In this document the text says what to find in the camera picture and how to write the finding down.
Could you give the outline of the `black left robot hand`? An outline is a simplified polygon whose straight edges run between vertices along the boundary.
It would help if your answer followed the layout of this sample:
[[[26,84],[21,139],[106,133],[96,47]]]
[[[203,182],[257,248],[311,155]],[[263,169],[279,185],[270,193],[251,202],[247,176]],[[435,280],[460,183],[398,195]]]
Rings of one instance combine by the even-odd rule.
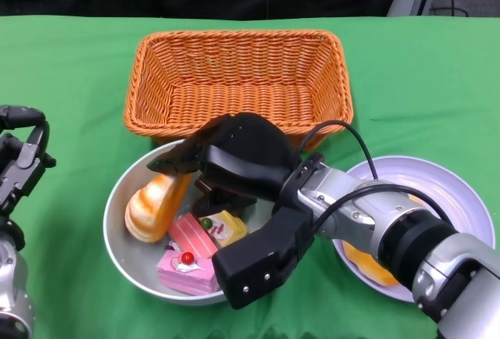
[[[46,148],[45,114],[20,105],[1,106],[1,216],[8,217],[28,196],[47,168],[56,165]]]

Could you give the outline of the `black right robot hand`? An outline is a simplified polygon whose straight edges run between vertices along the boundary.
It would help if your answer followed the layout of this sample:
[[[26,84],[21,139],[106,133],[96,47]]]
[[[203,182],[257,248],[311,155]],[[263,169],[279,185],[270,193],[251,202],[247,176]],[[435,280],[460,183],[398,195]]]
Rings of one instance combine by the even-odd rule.
[[[275,202],[296,167],[288,137],[269,120],[251,112],[218,116],[148,168],[164,175],[200,172],[203,196],[193,204],[198,218],[238,211],[258,199]]]

